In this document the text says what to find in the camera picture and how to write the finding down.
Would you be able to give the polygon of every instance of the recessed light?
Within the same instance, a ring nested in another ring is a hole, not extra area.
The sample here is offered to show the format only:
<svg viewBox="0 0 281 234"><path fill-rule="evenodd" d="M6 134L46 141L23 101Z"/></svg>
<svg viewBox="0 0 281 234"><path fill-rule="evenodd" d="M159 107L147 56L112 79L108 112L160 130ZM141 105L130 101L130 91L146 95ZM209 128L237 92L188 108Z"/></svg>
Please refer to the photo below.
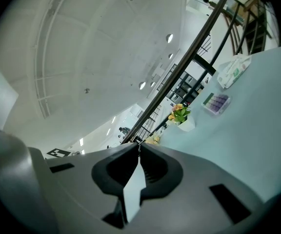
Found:
<svg viewBox="0 0 281 234"><path fill-rule="evenodd" d="M169 35L166 36L166 41L168 43L170 43L172 39L173 39L173 34L169 34Z"/></svg>
<svg viewBox="0 0 281 234"><path fill-rule="evenodd" d="M145 82L145 81L141 82L141 83L139 84L140 90L142 90L145 85L146 85L146 82Z"/></svg>

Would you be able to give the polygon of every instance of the ceiling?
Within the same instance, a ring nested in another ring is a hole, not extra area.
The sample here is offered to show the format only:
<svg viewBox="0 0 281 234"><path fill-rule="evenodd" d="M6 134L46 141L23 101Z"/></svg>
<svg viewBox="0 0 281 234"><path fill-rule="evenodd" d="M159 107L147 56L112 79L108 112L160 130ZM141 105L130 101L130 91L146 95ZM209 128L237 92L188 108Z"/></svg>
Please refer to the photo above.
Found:
<svg viewBox="0 0 281 234"><path fill-rule="evenodd" d="M185 5L14 0L0 19L0 71L19 94L4 130L50 151L145 98L157 63L166 69L179 49Z"/></svg>

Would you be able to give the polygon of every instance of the handrail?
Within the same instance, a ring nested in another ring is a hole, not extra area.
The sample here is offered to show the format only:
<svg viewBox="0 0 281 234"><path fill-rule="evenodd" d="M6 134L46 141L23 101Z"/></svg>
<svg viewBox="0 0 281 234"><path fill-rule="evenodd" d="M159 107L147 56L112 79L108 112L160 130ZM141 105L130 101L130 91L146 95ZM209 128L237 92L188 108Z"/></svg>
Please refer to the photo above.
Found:
<svg viewBox="0 0 281 234"><path fill-rule="evenodd" d="M152 112L155 110L155 108L161 103L163 98L167 95L170 88L172 88L175 84L175 82L180 78L182 73L185 71L189 63L193 60L194 56L196 55L197 51L200 49L201 45L207 38L208 34L210 33L210 30L212 29L213 25L215 24L216 20L218 19L223 7L225 6L227 0L220 0L209 16L208 20L205 22L204 26L200 30L199 34L197 35L194 42L189 47L188 51L185 53L183 58L178 63L177 67L173 71L173 73L170 75L166 83L161 87L160 91L157 93L155 98L151 101L151 103L146 108L145 112L142 114L142 116L139 118L139 120L136 122L134 127L131 129L131 131L127 134L125 139L122 141L122 144L127 143L132 136L136 134L138 129L144 124L144 122L147 120L147 118L152 114Z"/></svg>

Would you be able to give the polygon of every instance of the white table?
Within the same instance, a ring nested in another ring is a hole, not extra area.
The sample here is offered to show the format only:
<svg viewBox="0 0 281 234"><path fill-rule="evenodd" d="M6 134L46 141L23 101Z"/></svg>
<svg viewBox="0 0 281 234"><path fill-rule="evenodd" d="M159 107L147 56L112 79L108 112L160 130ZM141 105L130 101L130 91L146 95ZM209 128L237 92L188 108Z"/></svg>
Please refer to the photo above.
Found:
<svg viewBox="0 0 281 234"><path fill-rule="evenodd" d="M196 128L187 133L170 126L160 145L216 163L267 201L281 192L281 48L254 54L229 89L216 79L190 106ZM218 117L201 107L211 92L232 97Z"/></svg>

